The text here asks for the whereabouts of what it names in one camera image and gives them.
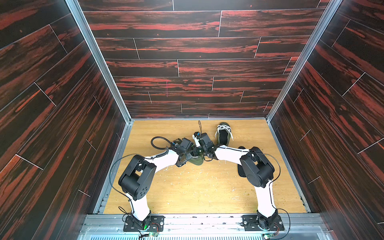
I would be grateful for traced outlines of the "green shoe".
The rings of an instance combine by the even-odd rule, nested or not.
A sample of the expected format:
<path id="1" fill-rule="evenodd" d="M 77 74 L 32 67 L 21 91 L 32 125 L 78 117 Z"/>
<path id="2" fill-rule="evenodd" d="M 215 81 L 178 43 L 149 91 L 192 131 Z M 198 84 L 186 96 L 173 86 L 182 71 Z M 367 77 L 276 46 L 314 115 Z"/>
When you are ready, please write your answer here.
<path id="1" fill-rule="evenodd" d="M 218 145 L 228 146 L 230 139 L 234 140 L 232 129 L 228 123 L 222 122 L 217 126 L 217 131 L 215 133 L 215 138 L 217 139 Z"/>
<path id="2" fill-rule="evenodd" d="M 188 154 L 187 160 L 189 163 L 192 163 L 196 166 L 200 166 L 204 162 L 204 156 L 192 156 L 191 154 Z"/>

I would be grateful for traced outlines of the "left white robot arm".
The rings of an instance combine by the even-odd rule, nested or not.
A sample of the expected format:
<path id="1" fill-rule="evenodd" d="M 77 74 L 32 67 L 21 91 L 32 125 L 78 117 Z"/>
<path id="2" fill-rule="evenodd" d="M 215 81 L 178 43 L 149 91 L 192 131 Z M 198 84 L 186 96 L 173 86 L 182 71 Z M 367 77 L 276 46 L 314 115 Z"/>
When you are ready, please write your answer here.
<path id="1" fill-rule="evenodd" d="M 155 173 L 172 165 L 181 167 L 191 158 L 194 143 L 187 139 L 172 143 L 164 152 L 150 157 L 134 155 L 119 178 L 124 195 L 129 198 L 132 215 L 139 222 L 149 219 L 151 211 L 146 194 L 153 182 Z"/>

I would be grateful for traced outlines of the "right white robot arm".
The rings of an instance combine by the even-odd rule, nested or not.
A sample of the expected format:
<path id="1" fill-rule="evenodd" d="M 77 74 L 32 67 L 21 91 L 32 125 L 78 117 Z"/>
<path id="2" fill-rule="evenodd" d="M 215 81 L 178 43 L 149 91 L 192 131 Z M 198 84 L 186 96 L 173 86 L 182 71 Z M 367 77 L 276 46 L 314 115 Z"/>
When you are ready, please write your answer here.
<path id="1" fill-rule="evenodd" d="M 187 160 L 196 160 L 198 163 L 205 156 L 219 161 L 229 161 L 242 166 L 245 178 L 255 187 L 258 198 L 258 221 L 262 229 L 269 229 L 278 217 L 278 210 L 274 203 L 272 185 L 275 168 L 258 148 L 235 149 L 221 145 L 204 150 L 195 148 L 187 155 Z"/>

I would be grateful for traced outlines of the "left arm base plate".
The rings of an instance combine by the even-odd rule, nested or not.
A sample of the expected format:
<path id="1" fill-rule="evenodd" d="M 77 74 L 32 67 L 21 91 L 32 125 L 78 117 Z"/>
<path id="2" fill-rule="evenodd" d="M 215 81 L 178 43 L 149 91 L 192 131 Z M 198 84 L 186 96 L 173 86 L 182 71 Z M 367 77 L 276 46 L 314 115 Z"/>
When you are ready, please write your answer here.
<path id="1" fill-rule="evenodd" d="M 123 227 L 124 232 L 162 232 L 165 217 L 161 215 L 148 215 L 139 221 L 133 215 L 127 215 Z"/>

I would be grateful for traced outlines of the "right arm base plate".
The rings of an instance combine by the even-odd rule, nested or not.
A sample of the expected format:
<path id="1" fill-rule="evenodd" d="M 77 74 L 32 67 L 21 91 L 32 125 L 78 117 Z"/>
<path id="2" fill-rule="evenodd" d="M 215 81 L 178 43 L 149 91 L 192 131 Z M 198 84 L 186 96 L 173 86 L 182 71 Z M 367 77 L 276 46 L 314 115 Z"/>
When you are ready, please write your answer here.
<path id="1" fill-rule="evenodd" d="M 285 230 L 281 217 L 276 214 L 269 218 L 259 215 L 243 215 L 240 225 L 244 227 L 245 231 L 277 232 Z"/>

